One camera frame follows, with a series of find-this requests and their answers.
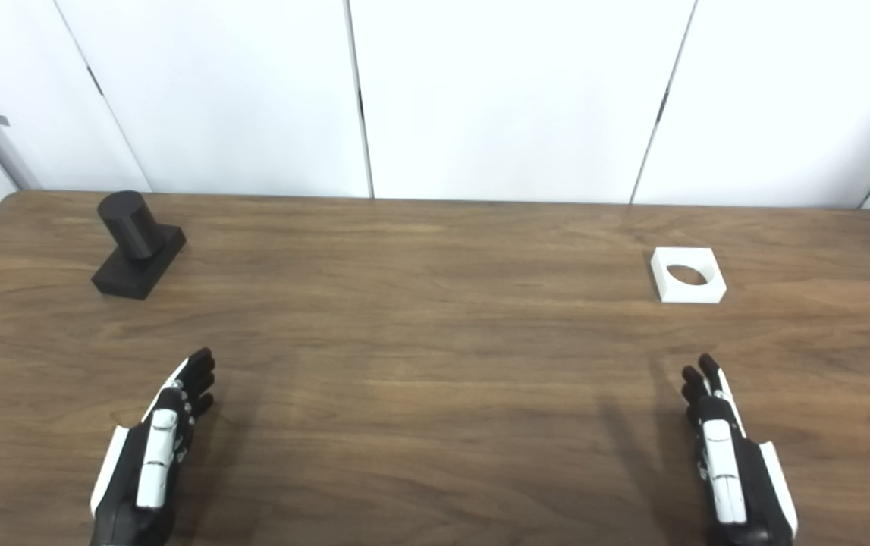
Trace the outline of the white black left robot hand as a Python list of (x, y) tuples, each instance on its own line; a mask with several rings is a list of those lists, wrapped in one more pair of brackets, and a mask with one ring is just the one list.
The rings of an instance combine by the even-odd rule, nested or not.
[(177, 481), (196, 422), (212, 407), (216, 362), (186, 357), (140, 419), (116, 426), (90, 498), (91, 545), (165, 545), (177, 522)]

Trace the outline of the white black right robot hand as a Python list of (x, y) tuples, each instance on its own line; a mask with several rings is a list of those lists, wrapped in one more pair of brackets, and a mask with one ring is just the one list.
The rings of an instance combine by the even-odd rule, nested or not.
[(774, 443), (747, 435), (727, 376), (711, 355), (703, 353), (681, 376), (711, 515), (706, 544), (794, 544), (796, 506)]

